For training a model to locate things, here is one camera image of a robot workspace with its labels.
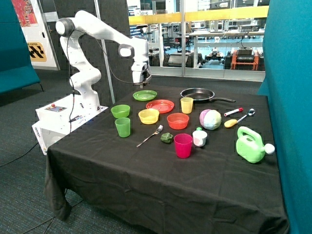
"glass window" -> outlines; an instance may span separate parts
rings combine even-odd
[[[139,0],[146,17],[133,22],[148,24],[144,35],[155,75],[263,80],[269,2]]]

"pink cup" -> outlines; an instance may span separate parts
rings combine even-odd
[[[187,158],[191,154],[193,138],[189,134],[178,134],[174,138],[175,140],[175,152],[180,158]]]

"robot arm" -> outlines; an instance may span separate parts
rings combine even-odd
[[[56,30],[61,35],[60,43],[67,59],[79,70],[71,77],[71,85],[83,96],[85,106],[91,109],[99,107],[98,94],[92,90],[91,85],[100,80],[101,73],[88,62],[80,47],[78,39],[83,34],[117,42],[119,55],[122,58],[134,59],[131,67],[133,83],[145,85],[150,80],[148,43],[145,38],[130,39],[85,11],[78,11],[74,18],[58,20]]]

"orange machine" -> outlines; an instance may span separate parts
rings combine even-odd
[[[239,49],[234,50],[232,56],[232,70],[257,71],[259,65],[259,54],[257,50]]]

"red plate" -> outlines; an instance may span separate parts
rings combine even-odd
[[[169,100],[154,100],[146,104],[146,108],[158,110],[160,114],[172,111],[175,104]]]

